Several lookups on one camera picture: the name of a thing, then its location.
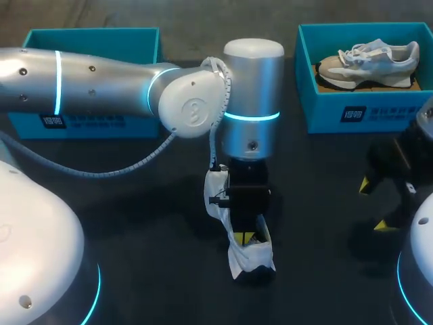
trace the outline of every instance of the teal box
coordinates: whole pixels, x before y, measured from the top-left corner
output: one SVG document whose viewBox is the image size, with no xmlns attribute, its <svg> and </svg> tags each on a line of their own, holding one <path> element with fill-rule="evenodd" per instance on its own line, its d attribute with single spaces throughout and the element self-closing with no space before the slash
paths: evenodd
<svg viewBox="0 0 433 325">
<path fill-rule="evenodd" d="M 390 45 L 418 42 L 420 59 L 415 78 L 421 91 L 319 93 L 312 65 L 337 55 L 339 49 L 375 39 Z M 422 22 L 300 25 L 295 49 L 296 86 L 309 133 L 402 131 L 433 95 L 432 60 L 433 35 Z"/>
<path fill-rule="evenodd" d="M 135 64 L 162 61 L 158 28 L 35 29 L 23 47 L 101 56 Z M 156 138 L 156 118 L 62 116 L 66 128 L 47 128 L 39 114 L 9 113 L 21 139 Z"/>
</svg>

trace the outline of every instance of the printed label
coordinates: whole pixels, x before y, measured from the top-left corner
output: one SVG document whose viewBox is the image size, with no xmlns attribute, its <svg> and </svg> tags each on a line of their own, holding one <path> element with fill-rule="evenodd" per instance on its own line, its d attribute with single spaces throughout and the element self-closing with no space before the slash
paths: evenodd
<svg viewBox="0 0 433 325">
<path fill-rule="evenodd" d="M 415 118 L 421 106 L 372 107 L 368 110 L 367 121 L 410 121 Z"/>
<path fill-rule="evenodd" d="M 366 106 L 346 106 L 340 122 L 361 122 L 364 118 Z"/>
<path fill-rule="evenodd" d="M 41 117 L 42 124 L 46 129 L 65 129 L 66 128 L 66 124 L 60 115 L 41 114 L 41 115 L 39 115 L 39 117 Z"/>
</svg>

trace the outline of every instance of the robotic arm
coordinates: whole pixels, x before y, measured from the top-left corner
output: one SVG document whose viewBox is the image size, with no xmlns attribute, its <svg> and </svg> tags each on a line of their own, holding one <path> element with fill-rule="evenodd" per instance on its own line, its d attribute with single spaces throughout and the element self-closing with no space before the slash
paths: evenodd
<svg viewBox="0 0 433 325">
<path fill-rule="evenodd" d="M 143 66 L 59 51 L 4 49 L 0 111 L 156 116 L 179 137 L 198 137 L 216 120 L 225 94 L 223 73 L 205 64 L 181 69 L 169 63 Z"/>
<path fill-rule="evenodd" d="M 231 273 L 236 278 L 242 271 L 275 270 L 263 217 L 271 195 L 265 159 L 273 153 L 283 57 L 280 44 L 262 39 L 229 42 L 223 61 L 208 58 L 189 69 L 3 49 L 0 112 L 156 116 L 172 135 L 141 162 L 109 173 L 60 166 L 2 131 L 0 139 L 61 171 L 111 177 L 143 166 L 175 136 L 193 138 L 210 132 L 204 200 L 209 215 L 227 230 Z M 214 149 L 222 120 L 227 166 L 217 164 Z M 7 151 L 0 146 L 0 273 L 6 285 L 0 288 L 0 323 L 98 324 L 101 270 L 85 244 L 78 218 L 60 198 L 2 159 L 2 150 Z"/>
</svg>

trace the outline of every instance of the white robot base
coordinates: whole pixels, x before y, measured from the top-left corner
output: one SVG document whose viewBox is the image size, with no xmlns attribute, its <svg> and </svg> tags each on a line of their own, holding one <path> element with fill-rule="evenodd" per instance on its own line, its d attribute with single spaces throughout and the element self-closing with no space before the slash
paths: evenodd
<svg viewBox="0 0 433 325">
<path fill-rule="evenodd" d="M 433 194 L 415 214 L 398 258 L 391 312 L 398 325 L 433 324 Z"/>
<path fill-rule="evenodd" d="M 101 272 L 77 216 L 1 160 L 0 180 L 0 324 L 93 323 Z"/>
</svg>

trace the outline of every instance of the sneaker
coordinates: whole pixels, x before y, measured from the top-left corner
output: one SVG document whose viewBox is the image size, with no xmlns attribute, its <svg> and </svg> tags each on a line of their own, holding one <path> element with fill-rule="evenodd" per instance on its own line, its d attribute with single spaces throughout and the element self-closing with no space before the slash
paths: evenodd
<svg viewBox="0 0 433 325">
<path fill-rule="evenodd" d="M 320 78 L 339 89 L 355 89 L 365 81 L 389 87 L 410 87 L 419 62 L 419 45 L 391 46 L 380 39 L 338 51 L 316 65 Z"/>
</svg>

